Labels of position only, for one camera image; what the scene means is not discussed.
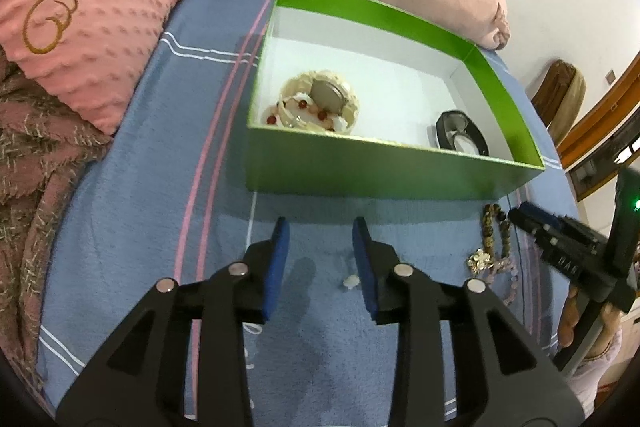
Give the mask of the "right hand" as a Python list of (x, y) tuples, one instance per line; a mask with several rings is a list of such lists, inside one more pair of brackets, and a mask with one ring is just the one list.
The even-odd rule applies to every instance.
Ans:
[[(578, 288), (570, 284), (558, 325), (558, 341), (562, 348), (568, 348), (574, 343), (576, 329), (582, 318), (582, 311), (578, 306)], [(599, 317), (587, 327), (585, 347), (589, 347), (586, 354), (588, 359), (604, 355), (612, 343), (616, 332), (620, 328), (622, 311), (612, 303), (605, 303), (600, 309)]]

